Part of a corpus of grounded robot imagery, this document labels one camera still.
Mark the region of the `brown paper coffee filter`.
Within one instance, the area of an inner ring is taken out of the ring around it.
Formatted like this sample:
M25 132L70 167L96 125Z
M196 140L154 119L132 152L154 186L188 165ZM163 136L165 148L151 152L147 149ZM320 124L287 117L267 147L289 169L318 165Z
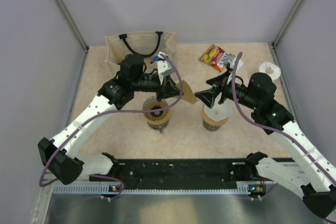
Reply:
M183 88L183 95L181 99L190 104L195 104L198 101L198 99L194 95L194 92L192 91L190 85L185 80L182 81L182 88Z

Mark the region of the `grey glass dripper cone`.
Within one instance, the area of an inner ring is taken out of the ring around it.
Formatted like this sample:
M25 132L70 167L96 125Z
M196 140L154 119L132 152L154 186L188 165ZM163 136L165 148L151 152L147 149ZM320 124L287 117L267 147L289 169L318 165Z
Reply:
M164 99L158 100L156 97L149 97L145 100L142 110L145 111L143 114L145 118L149 121L156 122L167 117L169 109L155 112L147 112L149 110L162 109L168 106L168 103Z

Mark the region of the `white paper coffee filter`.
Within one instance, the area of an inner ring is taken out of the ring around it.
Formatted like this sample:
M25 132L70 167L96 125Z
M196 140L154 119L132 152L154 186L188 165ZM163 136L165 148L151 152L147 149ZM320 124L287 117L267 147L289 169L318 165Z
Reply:
M222 104L215 101L214 106L210 109L204 106L205 114L215 122L227 119L233 115L234 102L230 99L226 99Z

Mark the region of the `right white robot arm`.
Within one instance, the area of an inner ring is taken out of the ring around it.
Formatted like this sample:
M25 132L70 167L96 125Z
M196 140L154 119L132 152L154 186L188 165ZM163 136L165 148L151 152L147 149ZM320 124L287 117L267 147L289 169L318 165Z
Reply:
M316 216L325 219L335 211L335 166L309 141L293 115L275 100L276 85L265 73L254 73L249 84L236 84L231 72L206 81L210 89L195 96L207 107L232 100L239 109L252 109L249 123L262 128L287 150L301 172L288 168L264 153L249 154L245 174L268 178L301 198Z

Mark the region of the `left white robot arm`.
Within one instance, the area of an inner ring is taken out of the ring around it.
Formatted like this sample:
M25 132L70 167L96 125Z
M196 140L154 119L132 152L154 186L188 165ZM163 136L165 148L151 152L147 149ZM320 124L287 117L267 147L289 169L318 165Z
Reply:
M49 185L44 182L47 172L64 185L86 176L102 175L107 180L117 178L119 168L108 154L79 156L78 153L101 124L117 113L127 112L124 106L136 92L153 92L158 99L182 98L183 86L177 88L171 78L171 74L178 70L167 54L159 52L153 72L147 73L146 69L141 55L127 55L120 62L115 77L103 84L77 118L51 139L39 141L38 150L44 166L40 187Z

